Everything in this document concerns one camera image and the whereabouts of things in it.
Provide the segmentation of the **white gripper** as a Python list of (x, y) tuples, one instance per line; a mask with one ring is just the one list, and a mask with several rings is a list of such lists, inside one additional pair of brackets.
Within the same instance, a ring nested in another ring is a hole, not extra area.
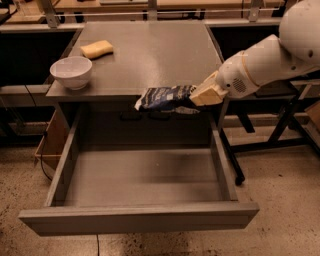
[(228, 58), (218, 69), (196, 86), (189, 99), (196, 106), (217, 105), (228, 94), (230, 98), (243, 98), (259, 89), (251, 78), (245, 63), (245, 52)]

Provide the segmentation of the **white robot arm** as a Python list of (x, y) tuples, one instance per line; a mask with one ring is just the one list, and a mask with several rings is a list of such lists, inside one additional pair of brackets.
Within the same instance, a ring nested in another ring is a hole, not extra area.
[(197, 106), (224, 98), (244, 98), (261, 87), (320, 68), (320, 0), (302, 0), (282, 17), (277, 36), (270, 35), (224, 61), (190, 95)]

